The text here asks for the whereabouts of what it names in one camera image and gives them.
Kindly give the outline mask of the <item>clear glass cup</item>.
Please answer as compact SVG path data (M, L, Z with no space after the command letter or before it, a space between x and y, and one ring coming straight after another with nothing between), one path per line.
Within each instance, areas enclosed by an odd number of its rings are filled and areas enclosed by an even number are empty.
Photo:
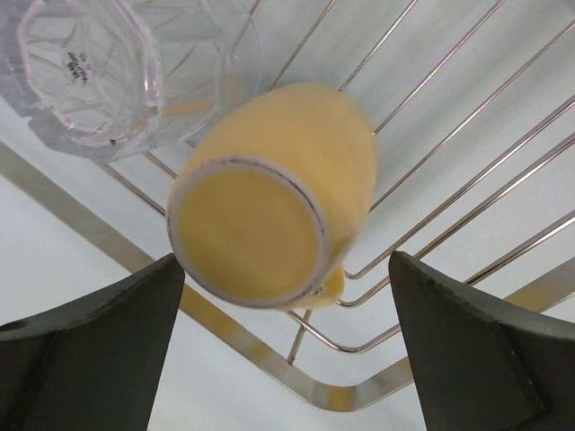
M1 96L46 147L111 163L201 136L256 93L241 1L4 1Z

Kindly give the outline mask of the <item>cream yellow handled mug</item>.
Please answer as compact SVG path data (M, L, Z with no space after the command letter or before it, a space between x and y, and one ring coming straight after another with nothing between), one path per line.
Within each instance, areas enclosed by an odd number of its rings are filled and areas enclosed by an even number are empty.
M254 309L336 303L377 176L366 112L325 84L266 92L222 119L172 185L175 257L205 291Z

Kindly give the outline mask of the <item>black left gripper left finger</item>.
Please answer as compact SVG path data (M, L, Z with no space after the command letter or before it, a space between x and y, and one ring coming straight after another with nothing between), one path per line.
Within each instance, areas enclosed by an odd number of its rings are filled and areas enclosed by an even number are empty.
M1 327L3 430L145 430L181 301L172 254Z

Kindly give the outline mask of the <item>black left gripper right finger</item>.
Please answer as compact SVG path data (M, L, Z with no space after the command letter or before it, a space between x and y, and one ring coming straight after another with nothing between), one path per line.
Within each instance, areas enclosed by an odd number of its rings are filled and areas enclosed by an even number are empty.
M574 325L448 277L403 252L394 305L429 430L572 430Z

